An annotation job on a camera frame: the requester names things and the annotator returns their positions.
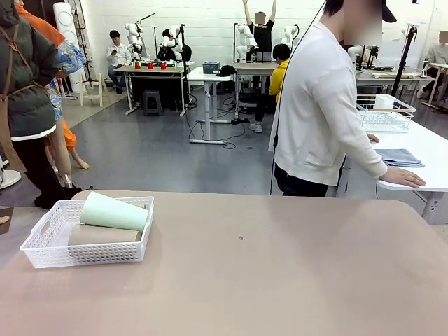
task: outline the black hair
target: black hair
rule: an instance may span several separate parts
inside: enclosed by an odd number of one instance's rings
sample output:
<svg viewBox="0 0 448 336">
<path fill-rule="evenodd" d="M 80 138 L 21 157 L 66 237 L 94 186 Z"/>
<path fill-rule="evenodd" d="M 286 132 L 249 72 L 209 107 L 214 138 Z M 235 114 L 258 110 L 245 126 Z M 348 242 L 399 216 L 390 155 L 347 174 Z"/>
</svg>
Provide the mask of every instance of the black hair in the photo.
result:
<svg viewBox="0 0 448 336">
<path fill-rule="evenodd" d="M 272 51 L 272 56 L 275 60 L 279 58 L 286 61 L 291 56 L 291 49 L 286 44 L 277 44 Z"/>
<path fill-rule="evenodd" d="M 326 2 L 323 13 L 329 16 L 333 16 L 344 6 L 344 0 L 327 0 Z"/>
<path fill-rule="evenodd" d="M 166 29 L 162 32 L 162 36 L 163 37 L 172 37 L 171 34 L 169 33 L 169 29 Z"/>
<path fill-rule="evenodd" d="M 120 33 L 116 30 L 111 30 L 111 32 L 109 33 L 109 36 L 111 37 L 111 39 L 114 39 L 116 37 L 120 37 Z"/>
</svg>

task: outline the person in yellow jacket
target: person in yellow jacket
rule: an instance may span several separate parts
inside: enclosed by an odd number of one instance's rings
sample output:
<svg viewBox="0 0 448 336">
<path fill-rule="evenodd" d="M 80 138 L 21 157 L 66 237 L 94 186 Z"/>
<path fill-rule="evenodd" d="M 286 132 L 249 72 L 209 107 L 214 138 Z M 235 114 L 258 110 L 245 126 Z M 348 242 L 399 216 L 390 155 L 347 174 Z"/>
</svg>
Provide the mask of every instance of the person in yellow jacket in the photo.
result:
<svg viewBox="0 0 448 336">
<path fill-rule="evenodd" d="M 286 67 L 288 66 L 291 50 L 286 44 L 278 44 L 272 51 L 275 62 L 279 65 L 272 74 L 272 82 L 269 87 L 269 94 L 262 94 L 257 101 L 257 111 L 255 112 L 255 122 L 249 128 L 255 133 L 263 132 L 261 122 L 267 111 L 275 111 L 277 102 L 280 99 L 281 86 L 285 77 Z"/>
</svg>

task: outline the black t-shirt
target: black t-shirt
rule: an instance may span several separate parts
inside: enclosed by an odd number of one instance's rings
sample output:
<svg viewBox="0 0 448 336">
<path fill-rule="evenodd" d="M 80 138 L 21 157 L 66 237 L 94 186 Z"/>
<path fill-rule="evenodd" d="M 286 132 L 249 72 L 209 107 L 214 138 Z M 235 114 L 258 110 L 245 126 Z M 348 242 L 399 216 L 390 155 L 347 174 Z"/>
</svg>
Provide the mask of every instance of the black t-shirt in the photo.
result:
<svg viewBox="0 0 448 336">
<path fill-rule="evenodd" d="M 269 20 L 266 25 L 259 27 L 253 23 L 249 25 L 249 29 L 257 41 L 258 51 L 260 53 L 272 52 L 272 28 L 274 21 Z"/>
</svg>

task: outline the white sneaker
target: white sneaker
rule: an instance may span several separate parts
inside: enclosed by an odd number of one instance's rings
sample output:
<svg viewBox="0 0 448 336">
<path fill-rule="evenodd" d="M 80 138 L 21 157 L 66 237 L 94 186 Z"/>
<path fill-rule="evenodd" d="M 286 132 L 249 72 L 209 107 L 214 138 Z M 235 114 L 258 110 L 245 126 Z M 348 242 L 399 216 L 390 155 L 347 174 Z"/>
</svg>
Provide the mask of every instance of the white sneaker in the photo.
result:
<svg viewBox="0 0 448 336">
<path fill-rule="evenodd" d="M 431 95 L 430 92 L 423 91 L 424 86 L 420 87 L 420 90 L 417 92 L 417 98 L 427 100 L 429 99 L 429 96 Z"/>
<path fill-rule="evenodd" d="M 255 133 L 261 133 L 263 132 L 263 128 L 261 127 L 261 122 L 254 122 L 253 124 L 249 125 L 249 129 L 253 130 Z"/>
</svg>

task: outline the blue patterned garment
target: blue patterned garment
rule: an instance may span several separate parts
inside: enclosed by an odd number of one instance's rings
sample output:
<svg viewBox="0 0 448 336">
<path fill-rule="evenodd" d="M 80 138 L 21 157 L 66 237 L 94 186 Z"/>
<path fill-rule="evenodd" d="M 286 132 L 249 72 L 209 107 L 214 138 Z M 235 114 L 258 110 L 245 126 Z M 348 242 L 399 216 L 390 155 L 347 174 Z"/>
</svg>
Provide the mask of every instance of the blue patterned garment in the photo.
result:
<svg viewBox="0 0 448 336">
<path fill-rule="evenodd" d="M 57 50 L 59 54 L 59 65 L 61 66 L 61 70 L 66 74 L 77 72 L 77 70 L 81 69 L 87 62 L 81 51 L 67 40 L 64 40 Z M 62 97 L 56 78 L 45 86 L 45 91 L 55 110 L 55 119 L 59 120 L 62 117 Z"/>
</svg>

